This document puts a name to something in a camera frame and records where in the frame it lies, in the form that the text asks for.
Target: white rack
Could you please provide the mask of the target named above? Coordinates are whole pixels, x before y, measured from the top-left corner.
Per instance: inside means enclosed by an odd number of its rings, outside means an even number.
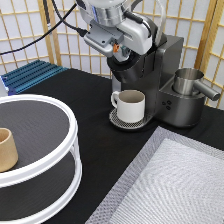
[[[0,223],[34,224],[46,221],[47,219],[54,216],[56,213],[58,213],[61,209],[63,209],[67,205],[67,203],[72,199],[72,197],[76,193],[81,181],[82,164],[80,160],[78,136],[77,136],[78,126],[73,112],[67,105],[60,102],[59,100],[39,95],[19,95],[11,97],[2,97],[0,98],[0,105],[14,101],[29,101],[29,100],[49,103],[63,110],[64,113],[68,116],[69,131],[65,139],[62,141],[62,143],[47,156],[20,169],[0,173],[0,190],[1,188],[4,187],[9,187],[12,185],[28,181],[44,173],[45,171],[49,170],[54,165],[59,163],[69,153],[69,151],[71,152],[74,158],[75,174],[70,186],[67,188],[64,194],[44,210],[36,214],[33,214],[29,217],[12,221],[0,221]]]

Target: mesh mat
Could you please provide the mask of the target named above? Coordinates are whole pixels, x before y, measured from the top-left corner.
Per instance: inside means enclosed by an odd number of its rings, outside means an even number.
[[[12,131],[19,154],[12,170],[32,164],[57,148],[69,131],[68,116],[60,108],[39,101],[0,104],[0,127]]]
[[[223,223],[224,161],[165,139],[110,224]]]
[[[113,213],[121,204],[122,200],[165,138],[224,160],[224,153],[222,151],[159,127],[133,162],[128,166],[96,211],[89,220],[87,220],[87,224],[109,223]]]
[[[14,186],[0,188],[0,223],[25,218],[47,208],[65,193],[74,175],[74,158],[68,153],[41,175]]]

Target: mug handle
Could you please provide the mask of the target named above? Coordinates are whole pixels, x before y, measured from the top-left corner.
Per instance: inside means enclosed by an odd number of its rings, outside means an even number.
[[[111,95],[111,103],[115,108],[117,108],[117,104],[115,103],[115,100],[118,100],[119,94],[120,94],[119,92],[115,91]]]

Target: black table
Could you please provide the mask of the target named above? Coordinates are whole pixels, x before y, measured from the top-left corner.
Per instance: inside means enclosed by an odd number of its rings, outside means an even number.
[[[83,176],[70,203],[47,224],[85,223],[158,126],[224,150],[224,111],[205,107],[194,128],[177,129],[153,120],[136,133],[109,122],[111,80],[67,70],[25,91],[61,100],[74,112],[79,126]]]

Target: drip tray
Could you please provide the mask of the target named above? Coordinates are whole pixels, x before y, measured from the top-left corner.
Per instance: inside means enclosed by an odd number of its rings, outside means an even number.
[[[116,108],[113,109],[109,115],[110,122],[115,127],[119,128],[123,131],[137,131],[137,130],[145,127],[152,120],[152,118],[153,118],[153,116],[146,114],[145,117],[139,122],[125,123],[117,117],[117,109]]]

